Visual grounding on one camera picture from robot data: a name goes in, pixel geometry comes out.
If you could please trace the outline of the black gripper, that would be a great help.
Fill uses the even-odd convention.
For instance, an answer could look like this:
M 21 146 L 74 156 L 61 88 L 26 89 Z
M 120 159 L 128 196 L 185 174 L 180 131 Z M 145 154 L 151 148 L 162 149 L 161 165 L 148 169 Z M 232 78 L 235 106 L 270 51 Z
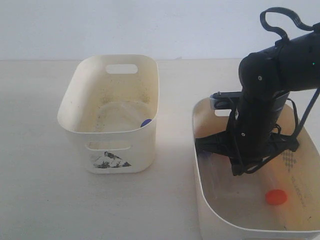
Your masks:
M 277 120 L 285 99 L 267 102 L 248 99 L 228 99 L 231 113 L 225 131 L 195 138 L 197 155 L 204 152 L 229 157 L 234 176 L 253 174 L 286 150 L 295 152 L 297 139 L 281 134 Z

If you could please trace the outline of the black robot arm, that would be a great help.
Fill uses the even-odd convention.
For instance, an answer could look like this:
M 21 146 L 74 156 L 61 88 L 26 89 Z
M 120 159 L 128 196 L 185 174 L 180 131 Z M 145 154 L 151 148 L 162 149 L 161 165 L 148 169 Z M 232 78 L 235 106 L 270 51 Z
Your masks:
M 232 174 L 252 174 L 285 150 L 296 151 L 297 137 L 319 96 L 320 34 L 318 31 L 246 56 L 239 64 L 242 86 L 237 92 L 210 96 L 213 110 L 230 110 L 224 131 L 195 139 L 198 155 L 226 156 Z M 278 118 L 290 92 L 315 90 L 303 117 L 290 135 L 281 133 Z

